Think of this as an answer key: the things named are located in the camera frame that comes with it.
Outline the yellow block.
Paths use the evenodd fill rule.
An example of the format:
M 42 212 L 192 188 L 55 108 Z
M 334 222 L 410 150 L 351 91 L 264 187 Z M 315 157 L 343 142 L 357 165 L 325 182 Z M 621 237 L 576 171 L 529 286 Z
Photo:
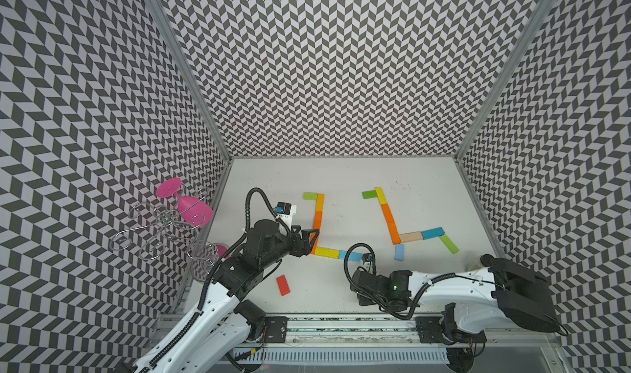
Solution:
M 377 199 L 378 199 L 379 203 L 381 205 L 386 205 L 387 204 L 387 199 L 386 199 L 386 195 L 384 194 L 382 188 L 381 187 L 376 187 L 375 188 L 375 192 L 376 192 Z

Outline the yellow-orange block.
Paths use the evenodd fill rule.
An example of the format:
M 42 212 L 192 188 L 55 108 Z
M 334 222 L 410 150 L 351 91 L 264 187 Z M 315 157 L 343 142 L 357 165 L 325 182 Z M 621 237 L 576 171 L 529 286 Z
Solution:
M 324 203 L 325 203 L 325 195 L 324 194 L 318 194 L 317 195 L 317 199 L 316 199 L 316 207 L 315 207 L 315 211 L 316 212 L 322 212 L 324 209 Z

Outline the orange vertical block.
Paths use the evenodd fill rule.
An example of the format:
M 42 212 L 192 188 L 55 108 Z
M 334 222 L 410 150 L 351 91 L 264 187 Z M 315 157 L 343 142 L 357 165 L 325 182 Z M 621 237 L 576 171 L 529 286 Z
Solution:
M 315 217 L 313 221 L 313 228 L 320 229 L 322 223 L 323 213 L 321 211 L 315 212 Z

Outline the green long block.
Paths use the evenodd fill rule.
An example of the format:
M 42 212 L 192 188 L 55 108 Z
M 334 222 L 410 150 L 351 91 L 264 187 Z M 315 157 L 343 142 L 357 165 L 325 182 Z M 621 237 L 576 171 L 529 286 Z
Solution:
M 452 255 L 459 253 L 458 247 L 446 234 L 443 234 L 440 236 L 440 241 L 442 241 L 442 243 L 445 245 L 445 247 L 450 251 Z

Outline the orange diagonal block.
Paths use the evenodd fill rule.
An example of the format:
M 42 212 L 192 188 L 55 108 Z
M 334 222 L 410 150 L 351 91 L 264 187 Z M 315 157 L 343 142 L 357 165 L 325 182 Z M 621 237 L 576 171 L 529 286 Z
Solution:
M 319 237 L 314 237 L 312 240 L 312 252 L 311 252 L 312 255 L 316 253 L 318 240 L 319 240 Z

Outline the red small block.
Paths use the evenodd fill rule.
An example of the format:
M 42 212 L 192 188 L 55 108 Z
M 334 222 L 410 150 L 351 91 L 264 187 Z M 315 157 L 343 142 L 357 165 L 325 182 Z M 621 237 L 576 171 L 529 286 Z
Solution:
M 281 275 L 276 279 L 276 281 L 279 287 L 280 295 L 283 297 L 286 295 L 289 295 L 291 290 L 290 290 L 289 283 L 286 277 L 284 275 Z

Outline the yellow-green long block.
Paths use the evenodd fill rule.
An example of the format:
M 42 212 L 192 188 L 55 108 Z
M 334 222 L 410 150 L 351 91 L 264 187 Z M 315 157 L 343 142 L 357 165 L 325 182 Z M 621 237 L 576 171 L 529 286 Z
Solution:
M 314 251 L 314 255 L 338 260 L 340 257 L 340 251 L 325 247 L 317 247 Z

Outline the light blue small block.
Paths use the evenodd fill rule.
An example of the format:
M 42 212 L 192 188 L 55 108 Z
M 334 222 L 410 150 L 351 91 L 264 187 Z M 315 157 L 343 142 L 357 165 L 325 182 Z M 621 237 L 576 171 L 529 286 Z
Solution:
M 397 244 L 394 250 L 394 259 L 396 261 L 403 261 L 405 255 L 405 246 L 403 244 Z

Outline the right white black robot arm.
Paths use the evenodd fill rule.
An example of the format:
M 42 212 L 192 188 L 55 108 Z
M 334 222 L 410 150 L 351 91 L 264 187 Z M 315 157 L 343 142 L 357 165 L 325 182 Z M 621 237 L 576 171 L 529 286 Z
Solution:
M 388 276 L 378 274 L 372 249 L 355 271 L 348 262 L 343 259 L 343 272 L 359 305 L 414 321 L 424 342 L 482 343 L 486 330 L 513 327 L 568 335 L 547 277 L 508 259 L 486 254 L 480 268 L 464 273 L 396 270 Z

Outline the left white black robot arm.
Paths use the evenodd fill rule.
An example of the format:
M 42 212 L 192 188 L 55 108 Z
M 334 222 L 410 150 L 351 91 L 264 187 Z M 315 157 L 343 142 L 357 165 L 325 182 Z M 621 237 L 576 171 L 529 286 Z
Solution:
M 207 372 L 265 331 L 266 314 L 248 300 L 265 271 L 286 256 L 312 253 L 320 231 L 287 225 L 259 187 L 245 199 L 245 228 L 207 275 L 195 307 L 145 356 L 116 372 Z

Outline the light green small block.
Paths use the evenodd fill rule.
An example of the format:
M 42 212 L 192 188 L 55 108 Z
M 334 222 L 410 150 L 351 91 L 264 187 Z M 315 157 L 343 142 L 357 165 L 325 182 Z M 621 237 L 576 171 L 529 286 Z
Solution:
M 303 200 L 317 200 L 318 194 L 315 192 L 304 192 L 302 199 Z

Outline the teal block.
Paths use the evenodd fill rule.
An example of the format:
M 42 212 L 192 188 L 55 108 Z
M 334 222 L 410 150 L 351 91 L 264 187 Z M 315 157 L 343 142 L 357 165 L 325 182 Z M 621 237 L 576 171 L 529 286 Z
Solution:
M 443 228 L 432 228 L 429 230 L 422 231 L 422 238 L 424 240 L 432 239 L 432 238 L 440 238 L 445 235 L 445 231 Z

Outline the natural wood block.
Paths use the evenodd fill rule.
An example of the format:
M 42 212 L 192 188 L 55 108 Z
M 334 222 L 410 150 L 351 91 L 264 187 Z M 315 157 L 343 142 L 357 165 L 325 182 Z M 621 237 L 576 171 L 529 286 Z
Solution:
M 424 238 L 422 232 L 402 233 L 399 235 L 401 243 L 412 243 Z

